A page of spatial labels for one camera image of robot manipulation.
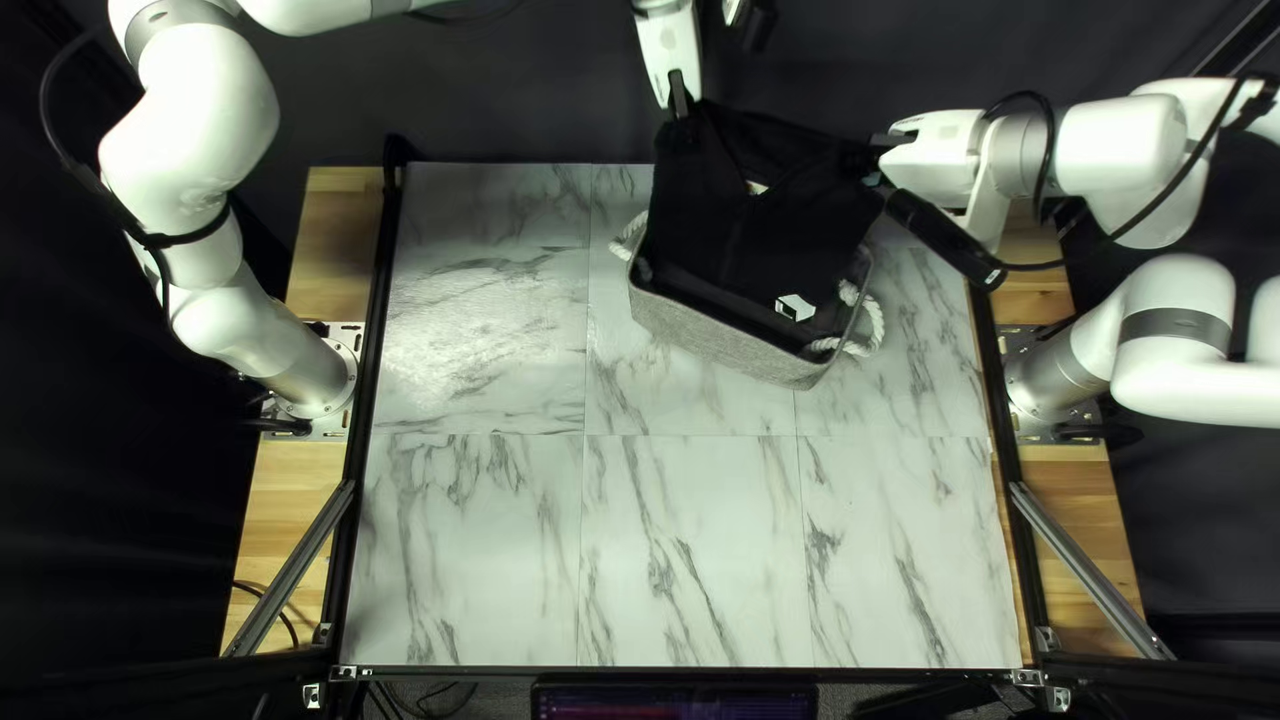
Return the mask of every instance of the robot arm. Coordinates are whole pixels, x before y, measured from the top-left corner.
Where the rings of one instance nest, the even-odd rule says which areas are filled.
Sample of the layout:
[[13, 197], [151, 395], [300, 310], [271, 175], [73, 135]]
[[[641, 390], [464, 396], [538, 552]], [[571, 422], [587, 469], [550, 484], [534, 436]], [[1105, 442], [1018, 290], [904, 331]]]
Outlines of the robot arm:
[[[1116, 232], [1165, 192], [1210, 132], [1206, 149], [1212, 150], [1220, 113], [1221, 127], [1280, 145], [1275, 92], [1262, 79], [1238, 86], [1228, 78], [1179, 78], [1068, 108], [1057, 118], [1048, 186], [1057, 195], [1083, 196], [1102, 229]], [[890, 210], [919, 225], [916, 232], [929, 231], [927, 242], [950, 249], [948, 259], [980, 284], [1009, 200], [1034, 192], [1044, 120], [988, 120], [979, 110], [943, 110], [900, 120], [891, 133], [911, 141], [886, 152], [881, 168], [915, 196], [891, 197]], [[1175, 242], [1199, 210], [1207, 177], [1204, 152], [1116, 242], [1140, 249]], [[928, 202], [965, 211], [954, 215]], [[952, 223], [984, 250], [956, 240], [963, 233]], [[1267, 281], [1254, 297], [1244, 363], [1226, 359], [1234, 302], [1235, 283], [1217, 263], [1190, 255], [1151, 260], [1071, 327], [1009, 361], [1010, 402], [1042, 421], [1062, 423], [1073, 406], [1110, 388], [1117, 402], [1149, 415], [1280, 428], [1280, 278]]]
[[[1047, 190], [1084, 197], [1098, 224], [1114, 232], [1170, 183], [1231, 97], [1230, 78], [1178, 78], [1147, 83], [1128, 97], [1073, 105], [1057, 113], [1057, 141]], [[1244, 81], [1222, 127], [1242, 120], [1249, 132], [1280, 143], [1275, 87]], [[996, 251], [1011, 197], [1032, 195], [1047, 137], [1043, 118], [986, 119], [980, 110], [941, 110], [893, 123], [890, 135], [911, 137], [881, 158], [897, 187], [941, 206], [964, 209], [954, 219]], [[1208, 151], [1172, 195], [1117, 240], [1129, 247], [1164, 247], [1180, 238], [1199, 210]]]
[[[242, 259], [227, 192], [261, 160], [280, 108], [257, 55], [238, 32], [243, 12], [268, 29], [306, 36], [448, 0], [109, 0], [116, 41], [146, 94], [101, 141], [102, 184], [147, 233], [195, 242], [157, 250], [168, 268], [169, 323], [191, 350], [274, 391], [296, 418], [340, 411], [356, 364], [269, 297]], [[692, 0], [632, 0], [659, 104], [677, 74], [701, 95]], [[161, 296], [165, 275], [131, 237]]]
[[1217, 263], [1162, 255], [1101, 305], [1005, 369], [1009, 398], [1037, 419], [1106, 391], [1121, 405], [1175, 420], [1280, 428], [1280, 277], [1253, 297], [1249, 348], [1226, 359], [1235, 282]]

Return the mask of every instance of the wooden table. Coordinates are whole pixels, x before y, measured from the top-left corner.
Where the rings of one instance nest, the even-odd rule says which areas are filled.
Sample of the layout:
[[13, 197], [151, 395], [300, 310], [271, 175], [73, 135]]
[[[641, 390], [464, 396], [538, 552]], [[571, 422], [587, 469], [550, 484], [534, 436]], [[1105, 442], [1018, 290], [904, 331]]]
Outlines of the wooden table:
[[[311, 169], [287, 297], [287, 304], [294, 313], [305, 319], [364, 320], [380, 213], [379, 168]], [[1010, 261], [1032, 263], [1056, 258], [1059, 247], [1051, 232], [1032, 223], [1024, 206], [1015, 206], [1010, 213], [1000, 254]], [[998, 324], [1048, 324], [1074, 313], [1066, 273], [1062, 270], [1014, 273], [992, 296], [992, 306]], [[1020, 456], [1027, 484], [1125, 598], [1140, 611], [1138, 583], [1106, 448], [1024, 447]], [[271, 582], [342, 479], [344, 457], [344, 443], [261, 443], [236, 564], [237, 579], [261, 587]], [[1009, 507], [998, 484], [997, 496], [1001, 498], [1005, 544], [1016, 584]], [[1070, 570], [1042, 542], [1037, 541], [1037, 548], [1050, 623], [1064, 648], [1073, 652], [1135, 655], [1111, 629]], [[303, 643], [310, 641], [320, 616], [328, 561], [329, 552], [325, 548], [307, 570], [285, 609]], [[246, 592], [236, 591], [232, 594], [223, 632], [224, 647], [255, 602], [256, 598]], [[1015, 597], [1015, 605], [1019, 609], [1023, 660], [1030, 662], [1020, 596]], [[284, 626], [275, 623], [260, 652], [285, 650], [291, 644]]]

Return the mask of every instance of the marble tile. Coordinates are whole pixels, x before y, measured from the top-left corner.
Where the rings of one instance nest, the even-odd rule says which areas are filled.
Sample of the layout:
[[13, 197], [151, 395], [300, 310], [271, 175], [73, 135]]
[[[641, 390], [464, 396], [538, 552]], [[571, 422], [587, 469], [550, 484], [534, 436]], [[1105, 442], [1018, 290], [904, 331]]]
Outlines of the marble tile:
[[434, 242], [585, 247], [591, 165], [412, 163], [404, 197]]
[[559, 167], [498, 165], [493, 177], [489, 167], [439, 169], [411, 167], [406, 183], [375, 425], [581, 432], [589, 213], [573, 200], [580, 191], [549, 190], [567, 172]]
[[799, 451], [817, 665], [1021, 664], [986, 439], [879, 429]]
[[580, 665], [812, 665], [795, 442], [588, 436]]
[[379, 433], [344, 662], [572, 665], [582, 437]]
[[589, 434], [795, 434], [791, 391], [655, 341], [631, 319], [609, 241], [649, 206], [652, 165], [602, 165], [591, 183]]
[[799, 434], [892, 428], [911, 437], [987, 437], [963, 275], [887, 218], [868, 241], [884, 343], [872, 357], [841, 357], [813, 389], [796, 393]]

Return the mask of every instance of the white rope handle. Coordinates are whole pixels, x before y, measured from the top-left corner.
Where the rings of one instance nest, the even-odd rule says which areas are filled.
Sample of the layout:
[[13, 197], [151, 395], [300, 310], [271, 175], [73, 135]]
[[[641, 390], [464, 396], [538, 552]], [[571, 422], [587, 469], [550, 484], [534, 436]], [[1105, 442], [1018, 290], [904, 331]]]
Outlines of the white rope handle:
[[649, 210], [643, 210], [627, 227], [622, 228], [622, 232], [617, 237], [609, 241], [609, 252], [617, 255], [623, 263], [630, 263], [631, 258], [636, 254], [636, 246], [640, 245], [640, 236], [644, 234], [645, 225], [649, 223]]
[[[858, 302], [859, 288], [856, 284], [849, 281], [840, 281], [840, 300], [849, 305], [850, 307]], [[845, 345], [840, 345], [838, 337], [824, 337], [822, 340], [815, 340], [805, 346], [805, 350], [810, 352], [822, 352], [827, 350], [835, 350], [840, 347], [845, 352], [852, 355], [854, 357], [870, 357], [879, 351], [881, 343], [884, 342], [884, 309], [881, 307], [879, 301], [872, 297], [872, 293], [863, 296], [863, 310], [867, 311], [867, 316], [872, 322], [872, 334], [864, 340], [849, 338]]]

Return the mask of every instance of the black cloth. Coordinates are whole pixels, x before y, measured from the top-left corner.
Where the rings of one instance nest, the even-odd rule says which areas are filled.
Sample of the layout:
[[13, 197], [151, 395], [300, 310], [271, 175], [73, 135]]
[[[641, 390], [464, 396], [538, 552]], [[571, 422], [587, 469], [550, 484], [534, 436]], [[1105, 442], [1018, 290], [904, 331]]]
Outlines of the black cloth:
[[[709, 101], [666, 123], [654, 145], [645, 272], [634, 282], [788, 350], [844, 334], [840, 281], [883, 206], [861, 182], [867, 147]], [[818, 311], [785, 318], [774, 304], [787, 295]]]

